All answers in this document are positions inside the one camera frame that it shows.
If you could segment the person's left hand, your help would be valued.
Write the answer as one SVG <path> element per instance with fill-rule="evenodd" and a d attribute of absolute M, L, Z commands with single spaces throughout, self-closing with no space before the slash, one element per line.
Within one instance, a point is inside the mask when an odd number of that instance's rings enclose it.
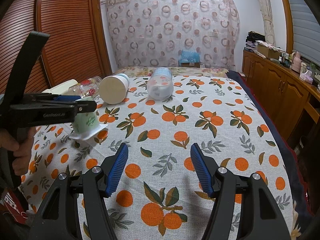
<path fill-rule="evenodd" d="M 28 172 L 35 134 L 36 127 L 29 128 L 27 138 L 19 143 L 6 130 L 1 130 L 1 147 L 13 152 L 12 168 L 17 176 Z"/>

